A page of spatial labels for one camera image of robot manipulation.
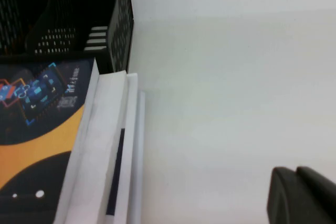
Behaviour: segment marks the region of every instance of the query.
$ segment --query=white dot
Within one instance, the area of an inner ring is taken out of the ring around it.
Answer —
[[[44,196],[44,191],[39,190],[35,193],[36,198],[42,198]]]

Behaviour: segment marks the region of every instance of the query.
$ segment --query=black plastic part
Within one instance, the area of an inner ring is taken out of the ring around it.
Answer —
[[[272,171],[267,212],[270,224],[334,224],[308,186],[284,167]]]
[[[21,54],[47,0],[0,0],[0,55]]]
[[[49,0],[26,39],[26,51],[44,56],[96,51],[100,73],[126,70],[133,25],[131,0]]]
[[[298,167],[297,174],[307,184],[315,199],[336,222],[336,184],[309,167]]]
[[[123,150],[123,146],[124,146],[124,136],[125,136],[125,129],[121,129],[117,159],[115,161],[112,186],[111,186],[109,202],[108,202],[107,211],[106,211],[107,215],[114,215],[115,206],[117,204],[117,195],[118,195],[118,187],[119,187],[120,168],[121,168],[121,158],[122,158],[122,150]]]

